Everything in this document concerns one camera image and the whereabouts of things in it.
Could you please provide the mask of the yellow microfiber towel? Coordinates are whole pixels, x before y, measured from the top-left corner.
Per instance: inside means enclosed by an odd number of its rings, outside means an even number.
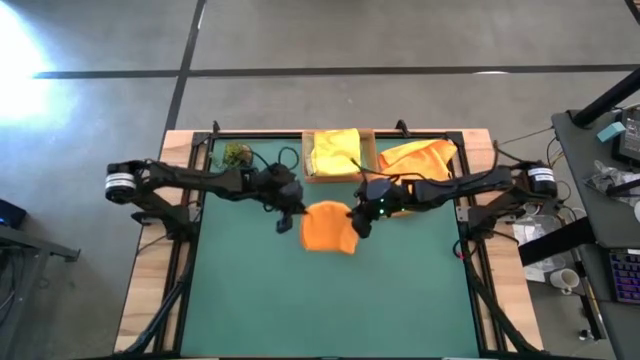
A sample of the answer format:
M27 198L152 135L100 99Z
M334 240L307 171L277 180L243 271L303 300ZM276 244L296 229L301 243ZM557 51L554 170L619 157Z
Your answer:
M356 128L315 132L311 151L316 176L352 175L361 164L360 134Z

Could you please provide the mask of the teal foam block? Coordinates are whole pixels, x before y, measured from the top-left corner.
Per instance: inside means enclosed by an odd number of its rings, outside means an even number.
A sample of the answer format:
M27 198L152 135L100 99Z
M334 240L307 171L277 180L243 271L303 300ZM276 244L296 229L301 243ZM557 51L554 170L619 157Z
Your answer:
M601 143L606 143L624 133L625 131L625 125L620 121L615 121L600 130L597 134L597 139Z

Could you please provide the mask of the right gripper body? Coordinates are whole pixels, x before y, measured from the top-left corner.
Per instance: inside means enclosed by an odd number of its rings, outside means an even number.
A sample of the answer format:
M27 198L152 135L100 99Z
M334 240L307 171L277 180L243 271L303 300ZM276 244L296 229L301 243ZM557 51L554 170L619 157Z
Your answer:
M407 210L408 193L389 178L363 181L354 193L360 213L356 216L378 220Z

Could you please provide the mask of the black equipment stand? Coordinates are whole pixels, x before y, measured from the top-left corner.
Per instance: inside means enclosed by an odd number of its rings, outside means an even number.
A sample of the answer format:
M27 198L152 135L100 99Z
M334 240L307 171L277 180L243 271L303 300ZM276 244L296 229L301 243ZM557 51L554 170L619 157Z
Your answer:
M25 305L51 256L75 262L79 249L43 240L0 225L0 360L13 353Z

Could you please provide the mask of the teal table mat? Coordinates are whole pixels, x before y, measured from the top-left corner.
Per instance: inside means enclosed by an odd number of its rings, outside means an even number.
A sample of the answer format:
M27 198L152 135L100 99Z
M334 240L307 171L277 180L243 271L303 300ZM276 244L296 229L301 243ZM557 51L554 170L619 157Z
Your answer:
M277 220L206 196L183 356L477 355L452 203L376 221L352 255L309 252Z

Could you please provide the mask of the white paper bag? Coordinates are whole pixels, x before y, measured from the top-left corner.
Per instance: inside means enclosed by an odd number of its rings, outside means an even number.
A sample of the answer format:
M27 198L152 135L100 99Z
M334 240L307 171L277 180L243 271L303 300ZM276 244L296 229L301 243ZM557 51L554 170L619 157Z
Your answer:
M512 230L519 245L525 245L545 234L542 226L534 223L514 223ZM556 268L555 260L546 258L526 265L524 267L525 278L529 281L544 283L546 281L545 274L554 271Z

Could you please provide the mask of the dark backlit keyboard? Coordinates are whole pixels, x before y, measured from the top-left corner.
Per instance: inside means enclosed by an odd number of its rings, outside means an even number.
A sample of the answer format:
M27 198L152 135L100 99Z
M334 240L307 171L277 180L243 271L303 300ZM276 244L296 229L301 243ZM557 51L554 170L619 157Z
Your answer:
M611 249L608 263L616 301L640 305L640 249Z

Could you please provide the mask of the orange microfiber towel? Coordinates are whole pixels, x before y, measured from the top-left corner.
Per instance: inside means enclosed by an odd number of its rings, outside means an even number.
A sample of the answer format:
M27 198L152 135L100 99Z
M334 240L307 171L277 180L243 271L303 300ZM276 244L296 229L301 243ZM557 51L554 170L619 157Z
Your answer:
M447 164L456 153L456 146L448 140L412 141L382 151L378 155L379 169L383 174L399 174L397 185L402 180L423 178L444 181L451 178Z

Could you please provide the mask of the small potted plant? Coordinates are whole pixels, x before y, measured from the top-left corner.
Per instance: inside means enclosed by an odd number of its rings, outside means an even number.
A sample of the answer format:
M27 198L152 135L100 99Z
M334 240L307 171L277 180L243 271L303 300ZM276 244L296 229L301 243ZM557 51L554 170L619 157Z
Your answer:
M224 146L220 156L212 156L212 165L219 171L253 166L253 152L249 145L231 142Z

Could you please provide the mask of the orange towel with white label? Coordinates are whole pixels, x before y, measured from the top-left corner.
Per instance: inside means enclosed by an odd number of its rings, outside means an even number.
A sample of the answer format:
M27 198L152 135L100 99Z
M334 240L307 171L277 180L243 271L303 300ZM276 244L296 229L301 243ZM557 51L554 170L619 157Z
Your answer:
M354 255L359 236L351 225L350 211L346 204L336 201L322 201L307 207L300 222L303 248Z

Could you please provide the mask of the black table frame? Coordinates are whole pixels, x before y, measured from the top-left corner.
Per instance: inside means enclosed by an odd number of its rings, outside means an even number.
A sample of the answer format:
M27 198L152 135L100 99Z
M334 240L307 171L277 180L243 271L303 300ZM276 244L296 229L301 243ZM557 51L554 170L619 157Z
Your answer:
M219 141L242 140L258 147L262 156L271 157L280 145L301 147L302 135L300 130L176 130L166 134L160 157L171 165L202 169L208 166ZM376 226L374 235L367 239L359 252L365 254L370 249L380 248L382 235L392 230L416 238L432 227L435 232L447 234L448 237L437 239L434 233L428 235L431 240L429 260L460 276L462 263L452 253L456 239L452 234L453 220L454 208L451 205L423 215L384 220ZM195 290L185 276L185 269L188 260L196 257L198 251L195 242L171 241L166 239L165 234L159 221L147 222L142 228L139 246L143 251L135 258L115 350L107 360L176 360L183 355L182 343L185 338L182 328L191 313L189 303ZM514 327L532 346L540 348L542 340L539 326L517 247L509 239L511 234L508 225L499 225L494 239L483 244L474 254L473 263ZM168 297L177 281L184 283L183 293L172 304L157 334L143 352L128 352L128 347L140 336L154 313L159 311L162 301ZM466 348L488 351L515 349L477 294L469 292L461 305L463 309L457 316L466 334Z

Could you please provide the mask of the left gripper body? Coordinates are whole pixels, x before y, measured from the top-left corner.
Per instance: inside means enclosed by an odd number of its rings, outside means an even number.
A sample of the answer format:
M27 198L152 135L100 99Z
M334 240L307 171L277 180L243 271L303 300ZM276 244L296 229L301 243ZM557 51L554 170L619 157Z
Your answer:
M255 200L263 204L266 212L274 210L294 214L293 203L303 199L303 187L296 175L282 164L271 164L251 176L251 185L257 193Z

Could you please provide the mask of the black desk beam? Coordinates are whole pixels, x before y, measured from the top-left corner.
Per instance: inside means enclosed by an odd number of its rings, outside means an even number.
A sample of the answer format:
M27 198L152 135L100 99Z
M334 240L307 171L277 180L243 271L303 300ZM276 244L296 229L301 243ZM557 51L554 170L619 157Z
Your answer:
M541 238L529 241L519 247L523 266L540 262L554 255L570 251L576 247L597 242L587 217L580 218Z

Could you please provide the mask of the black pole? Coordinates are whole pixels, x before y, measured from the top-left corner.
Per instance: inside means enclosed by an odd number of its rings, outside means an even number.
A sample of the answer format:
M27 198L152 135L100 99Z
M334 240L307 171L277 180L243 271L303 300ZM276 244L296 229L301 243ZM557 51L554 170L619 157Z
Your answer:
M584 109L572 115L572 123L579 128L586 128L638 90L640 90L640 68L631 72Z

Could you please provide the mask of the clear plastic bag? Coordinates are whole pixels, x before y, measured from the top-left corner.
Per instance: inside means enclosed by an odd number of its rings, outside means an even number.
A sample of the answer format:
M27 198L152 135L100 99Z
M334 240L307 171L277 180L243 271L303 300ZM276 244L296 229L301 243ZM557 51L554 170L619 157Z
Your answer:
M594 172L583 183L612 198L640 197L640 172L620 170L598 160L594 162Z

